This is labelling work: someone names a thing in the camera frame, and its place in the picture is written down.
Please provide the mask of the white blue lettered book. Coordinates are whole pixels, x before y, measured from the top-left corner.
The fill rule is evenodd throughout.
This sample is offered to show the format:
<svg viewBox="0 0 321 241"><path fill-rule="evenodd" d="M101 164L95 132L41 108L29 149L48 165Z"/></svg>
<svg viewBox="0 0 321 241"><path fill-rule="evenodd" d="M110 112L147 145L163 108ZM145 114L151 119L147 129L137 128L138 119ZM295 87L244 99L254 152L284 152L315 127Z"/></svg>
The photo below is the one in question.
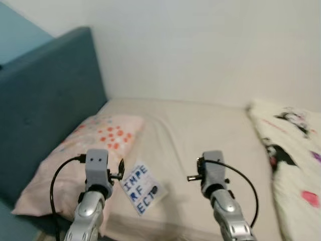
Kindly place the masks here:
<svg viewBox="0 0 321 241"><path fill-rule="evenodd" d="M141 160L137 160L126 172L120 185L139 216L143 216L168 194L168 189L153 175L149 165Z"/></svg>

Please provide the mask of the pink patterned pillow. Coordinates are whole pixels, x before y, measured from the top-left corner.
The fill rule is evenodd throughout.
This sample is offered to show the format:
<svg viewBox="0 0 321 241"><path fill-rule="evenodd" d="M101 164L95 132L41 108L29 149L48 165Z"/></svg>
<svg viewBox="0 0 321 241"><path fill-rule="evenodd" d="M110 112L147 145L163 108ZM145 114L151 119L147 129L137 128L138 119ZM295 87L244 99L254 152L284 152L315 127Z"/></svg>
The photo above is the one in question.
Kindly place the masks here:
<svg viewBox="0 0 321 241"><path fill-rule="evenodd" d="M73 220L78 197L85 189L85 165L72 161L59 172L54 185L54 204L50 208L50 185L60 165L89 149L108 151L107 168L116 172L122 159L133 149L134 143L144 126L144 119L130 114L97 114L81 122L46 158L38 165L34 177L21 191L12 210L19 216L43 218L43 232L54 235L55 222Z"/></svg>

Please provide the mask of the cream cartoon print quilt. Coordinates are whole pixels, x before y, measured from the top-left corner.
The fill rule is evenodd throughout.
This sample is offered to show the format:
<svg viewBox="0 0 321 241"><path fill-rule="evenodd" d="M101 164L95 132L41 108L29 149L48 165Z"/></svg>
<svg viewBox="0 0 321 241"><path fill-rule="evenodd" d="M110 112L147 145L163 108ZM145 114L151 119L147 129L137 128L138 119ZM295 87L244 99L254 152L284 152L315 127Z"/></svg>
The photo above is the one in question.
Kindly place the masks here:
<svg viewBox="0 0 321 241"><path fill-rule="evenodd" d="M285 241L321 241L321 113L255 99L248 117L273 169Z"/></svg>

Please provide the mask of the beige sheeted mattress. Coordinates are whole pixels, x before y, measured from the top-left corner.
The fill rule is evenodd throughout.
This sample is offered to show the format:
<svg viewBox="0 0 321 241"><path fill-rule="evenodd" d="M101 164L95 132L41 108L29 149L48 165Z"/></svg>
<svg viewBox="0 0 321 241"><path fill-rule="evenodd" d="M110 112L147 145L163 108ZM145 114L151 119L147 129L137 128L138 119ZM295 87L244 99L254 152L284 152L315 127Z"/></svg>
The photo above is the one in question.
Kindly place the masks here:
<svg viewBox="0 0 321 241"><path fill-rule="evenodd" d="M179 203L176 210L154 205L137 215L120 186L108 200L104 234L118 241L211 241L219 232L208 200L197 181L196 160L205 151L222 151L225 163L252 181L260 198L254 226L259 241L285 241L271 193L271 167L263 145L242 108L157 99L111 99L100 114L130 114L145 123L126 156L128 171L137 160L149 165L168 189L163 202Z"/></svg>

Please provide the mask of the teal upholstered bed frame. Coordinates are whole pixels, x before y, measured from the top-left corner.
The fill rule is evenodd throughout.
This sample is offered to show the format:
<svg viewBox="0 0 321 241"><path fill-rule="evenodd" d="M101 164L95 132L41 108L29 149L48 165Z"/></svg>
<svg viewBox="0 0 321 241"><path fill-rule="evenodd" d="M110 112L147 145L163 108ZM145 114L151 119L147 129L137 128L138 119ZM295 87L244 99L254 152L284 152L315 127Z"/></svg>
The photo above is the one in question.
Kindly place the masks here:
<svg viewBox="0 0 321 241"><path fill-rule="evenodd" d="M0 70L0 203L14 207L41 162L107 101L88 27L5 64Z"/></svg>

